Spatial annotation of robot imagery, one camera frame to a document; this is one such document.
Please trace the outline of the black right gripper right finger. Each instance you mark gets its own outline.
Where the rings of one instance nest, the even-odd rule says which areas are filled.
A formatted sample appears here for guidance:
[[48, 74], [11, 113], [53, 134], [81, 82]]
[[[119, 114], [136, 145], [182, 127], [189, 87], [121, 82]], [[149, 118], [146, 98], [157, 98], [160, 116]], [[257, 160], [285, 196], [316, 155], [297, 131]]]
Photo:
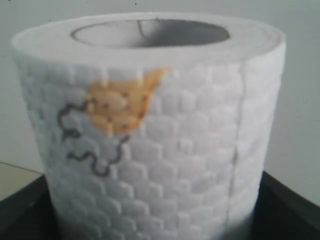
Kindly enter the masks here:
[[252, 240], [320, 240], [320, 207], [263, 172]]

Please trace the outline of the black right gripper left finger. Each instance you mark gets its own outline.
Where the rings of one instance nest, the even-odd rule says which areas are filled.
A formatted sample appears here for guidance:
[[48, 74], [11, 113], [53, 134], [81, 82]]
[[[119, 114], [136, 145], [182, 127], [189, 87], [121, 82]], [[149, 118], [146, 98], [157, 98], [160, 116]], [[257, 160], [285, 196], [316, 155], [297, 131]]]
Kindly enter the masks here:
[[60, 233], [43, 175], [0, 201], [2, 240], [59, 240]]

